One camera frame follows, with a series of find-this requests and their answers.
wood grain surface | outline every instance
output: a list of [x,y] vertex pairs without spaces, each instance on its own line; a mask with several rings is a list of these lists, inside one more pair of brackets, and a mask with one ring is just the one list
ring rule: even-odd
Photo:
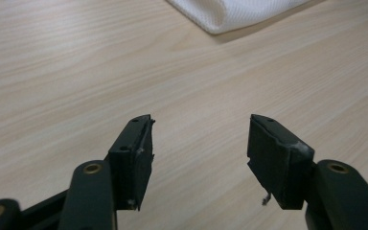
[[0,1],[0,198],[22,209],[151,114],[155,159],[120,229],[307,229],[246,162],[251,113],[368,181],[368,1],[312,0],[212,36],[163,0]]

wooden table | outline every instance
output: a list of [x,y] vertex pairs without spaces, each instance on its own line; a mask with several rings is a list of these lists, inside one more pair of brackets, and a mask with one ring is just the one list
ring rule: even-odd
[[151,114],[141,212],[120,229],[307,229],[246,166],[251,113],[368,181],[368,1],[312,0],[209,35],[163,0],[0,1],[0,198],[22,209]]

white towel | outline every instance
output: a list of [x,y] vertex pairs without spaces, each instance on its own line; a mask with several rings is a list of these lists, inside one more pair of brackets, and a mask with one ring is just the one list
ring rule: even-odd
[[220,34],[264,21],[309,0],[167,0],[201,28]]

white cloth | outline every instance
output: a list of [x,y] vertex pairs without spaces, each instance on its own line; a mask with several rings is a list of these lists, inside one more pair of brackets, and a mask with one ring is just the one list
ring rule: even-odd
[[201,28],[220,34],[250,26],[309,0],[167,0]]

light wooden tabletop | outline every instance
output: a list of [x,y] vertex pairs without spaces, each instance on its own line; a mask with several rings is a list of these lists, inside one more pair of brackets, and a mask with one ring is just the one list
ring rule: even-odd
[[368,181],[368,1],[312,0],[209,35],[163,0],[0,1],[0,198],[22,209],[151,114],[155,159],[120,229],[307,229],[246,163],[251,113]]

